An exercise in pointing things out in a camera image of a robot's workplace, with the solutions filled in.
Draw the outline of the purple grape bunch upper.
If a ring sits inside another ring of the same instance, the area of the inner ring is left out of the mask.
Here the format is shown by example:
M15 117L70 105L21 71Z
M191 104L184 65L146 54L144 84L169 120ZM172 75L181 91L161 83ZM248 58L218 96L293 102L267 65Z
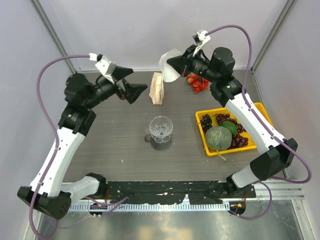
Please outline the purple grape bunch upper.
M223 114L223 113L215 114L215 120L218 123L218 125L220 123L222 123L223 121L230 121L230 122L234 123L236 125L236 127L237 127L237 131L238 131L237 134L243 133L245 131L245 128L235 118L232 118L230 116L230 114L228 114L228 113L226 113L226 114Z

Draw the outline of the coffee filter paper pack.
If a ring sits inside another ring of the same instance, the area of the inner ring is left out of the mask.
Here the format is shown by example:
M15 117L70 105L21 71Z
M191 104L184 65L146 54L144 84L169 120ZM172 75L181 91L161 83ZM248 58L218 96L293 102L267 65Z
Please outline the coffee filter paper pack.
M154 72L151 80L149 96L154 105L160 106L164 99L164 80L163 75L159 72Z

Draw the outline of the white paper coffee filter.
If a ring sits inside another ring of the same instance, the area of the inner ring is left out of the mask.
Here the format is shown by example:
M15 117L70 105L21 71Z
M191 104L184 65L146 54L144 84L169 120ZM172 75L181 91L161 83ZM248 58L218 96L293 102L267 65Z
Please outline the white paper coffee filter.
M167 63L167 60L181 55L182 53L178 49L173 48L160 57L158 64L160 66L162 80L164 82L171 83L180 77L180 74Z

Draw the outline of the purple grape bunch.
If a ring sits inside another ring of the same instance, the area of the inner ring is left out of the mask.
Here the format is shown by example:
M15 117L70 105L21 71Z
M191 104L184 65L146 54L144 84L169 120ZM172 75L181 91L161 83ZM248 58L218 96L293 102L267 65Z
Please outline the purple grape bunch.
M232 118L230 116L230 114L228 114L228 113L226 113L226 114L223 114L223 113L215 114L215 120L218 123L218 125L220 123L222 123L223 121L230 121L230 122L234 123L236 125L236 127L237 127L237 131L238 131L237 134L243 133L245 131L245 128L235 118Z
M232 136L232 141L228 149L230 150L230 149L246 147L248 143L249 143L249 139L247 137L243 137L238 133Z

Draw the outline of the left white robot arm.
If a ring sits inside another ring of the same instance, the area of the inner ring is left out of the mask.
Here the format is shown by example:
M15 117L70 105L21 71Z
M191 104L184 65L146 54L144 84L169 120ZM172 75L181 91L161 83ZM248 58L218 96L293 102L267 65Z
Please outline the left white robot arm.
M111 79L103 77L95 84L82 73L75 73L66 80L67 106L55 129L56 139L37 176L29 186L22 186L17 192L32 210L60 220L73 203L87 196L102 199L106 195L106 178L101 174L88 173L81 180L65 186L62 182L76 150L96 118L93 108L113 95L132 104L148 88L147 84L126 81L125 78L133 72L131 68L116 66Z

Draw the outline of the grey glass coffee server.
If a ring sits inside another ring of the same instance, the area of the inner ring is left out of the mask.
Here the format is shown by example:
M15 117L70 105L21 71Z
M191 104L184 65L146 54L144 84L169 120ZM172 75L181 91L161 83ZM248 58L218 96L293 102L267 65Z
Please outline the grey glass coffee server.
M150 143L150 145L156 149L156 150L165 150L168 149L172 145L172 137L166 136L165 138L154 138L152 134L146 134L144 137L144 140L147 143Z

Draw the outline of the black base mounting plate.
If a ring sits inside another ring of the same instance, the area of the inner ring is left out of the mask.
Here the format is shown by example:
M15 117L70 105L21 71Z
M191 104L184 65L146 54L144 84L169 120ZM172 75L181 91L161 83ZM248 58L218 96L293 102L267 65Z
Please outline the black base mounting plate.
M229 188L227 182L209 181L110 181L93 199L124 202L133 205L181 204L185 197L192 205L218 204L222 199L250 199L256 197L255 189L248 185L239 190Z

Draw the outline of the purple grape bunch lower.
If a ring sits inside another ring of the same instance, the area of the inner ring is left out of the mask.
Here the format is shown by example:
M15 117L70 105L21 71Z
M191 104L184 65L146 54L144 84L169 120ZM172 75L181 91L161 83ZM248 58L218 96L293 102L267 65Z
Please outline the purple grape bunch lower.
M246 147L248 143L249 143L249 139L247 137L243 137L238 133L232 136L232 141L228 149L230 150L230 149Z

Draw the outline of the black grape bunch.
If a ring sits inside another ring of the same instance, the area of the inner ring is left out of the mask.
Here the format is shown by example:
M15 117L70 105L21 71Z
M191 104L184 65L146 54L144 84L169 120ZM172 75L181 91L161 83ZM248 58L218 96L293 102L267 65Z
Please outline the black grape bunch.
M210 117L209 114L205 114L202 116L202 119L200 120L200 126L204 133L206 133L210 128L213 127L212 118Z

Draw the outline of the clear plastic coffee dripper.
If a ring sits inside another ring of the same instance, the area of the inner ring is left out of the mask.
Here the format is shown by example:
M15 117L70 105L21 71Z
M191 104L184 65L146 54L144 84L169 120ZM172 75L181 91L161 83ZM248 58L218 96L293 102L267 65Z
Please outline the clear plastic coffee dripper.
M173 123L166 116L157 116L150 122L148 130L156 143L166 143L171 139Z

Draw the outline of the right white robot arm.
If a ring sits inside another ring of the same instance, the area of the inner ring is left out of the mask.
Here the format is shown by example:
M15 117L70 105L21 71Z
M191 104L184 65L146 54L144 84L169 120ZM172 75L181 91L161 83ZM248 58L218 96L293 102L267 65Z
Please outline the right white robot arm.
M297 150L298 144L275 130L254 106L243 84L233 76L235 59L230 49L217 47L207 58L196 48L193 44L184 53L175 48L168 52L164 58L171 75L168 80L175 81L190 73L208 80L214 99L240 121L255 143L260 155L226 179L227 193L238 197L245 187L268 180L289 167L294 158L290 150Z

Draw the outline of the netted green melon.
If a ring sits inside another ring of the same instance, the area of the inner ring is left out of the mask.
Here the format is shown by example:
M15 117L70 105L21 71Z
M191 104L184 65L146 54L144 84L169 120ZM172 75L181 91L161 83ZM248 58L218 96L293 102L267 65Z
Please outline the netted green melon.
M223 126L214 126L206 132L205 141L211 149L227 150L232 143L232 133Z

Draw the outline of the green lime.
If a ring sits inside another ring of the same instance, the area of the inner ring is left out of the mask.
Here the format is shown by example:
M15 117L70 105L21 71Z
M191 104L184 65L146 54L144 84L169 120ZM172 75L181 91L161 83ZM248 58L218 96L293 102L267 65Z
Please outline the green lime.
M221 122L219 124L219 126L228 129L232 135L236 135L238 133L237 126L229 120L225 120L225 121Z

